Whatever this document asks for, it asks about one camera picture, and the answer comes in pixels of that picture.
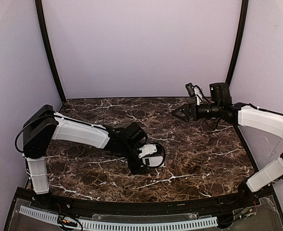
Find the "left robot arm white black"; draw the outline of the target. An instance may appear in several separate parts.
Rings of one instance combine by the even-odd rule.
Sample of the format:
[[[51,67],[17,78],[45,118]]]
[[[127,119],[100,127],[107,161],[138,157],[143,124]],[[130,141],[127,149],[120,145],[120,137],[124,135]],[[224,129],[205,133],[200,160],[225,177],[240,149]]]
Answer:
[[[146,139],[147,135],[137,123],[126,128],[90,124],[66,117],[47,104],[23,125],[18,135],[23,137],[23,148],[18,152],[26,159],[33,190],[37,195],[50,191],[45,155],[52,140],[72,141],[119,154],[126,158],[132,174],[147,170],[139,158],[141,140]]]

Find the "white remote control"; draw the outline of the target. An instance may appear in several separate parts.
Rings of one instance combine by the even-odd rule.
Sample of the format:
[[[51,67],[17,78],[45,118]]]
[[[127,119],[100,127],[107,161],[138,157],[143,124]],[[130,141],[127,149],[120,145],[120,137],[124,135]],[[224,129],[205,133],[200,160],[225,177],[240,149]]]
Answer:
[[[143,163],[147,166],[147,167],[152,167],[152,168],[157,168],[157,167],[164,167],[165,163],[164,163],[164,159],[163,156],[146,156],[142,158]]]

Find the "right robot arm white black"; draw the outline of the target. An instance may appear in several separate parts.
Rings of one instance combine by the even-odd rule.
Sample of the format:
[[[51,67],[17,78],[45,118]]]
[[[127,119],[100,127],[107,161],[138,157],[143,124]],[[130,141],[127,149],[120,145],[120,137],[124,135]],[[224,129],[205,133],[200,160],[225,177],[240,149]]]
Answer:
[[[199,86],[188,83],[185,87],[189,96],[194,97],[196,102],[184,104],[172,111],[173,116],[185,122],[217,118],[232,125],[255,128],[283,140],[283,114],[259,108],[251,103],[232,103],[228,83],[210,84],[210,100],[205,98]],[[249,177],[239,190],[255,193],[282,178],[283,153]]]

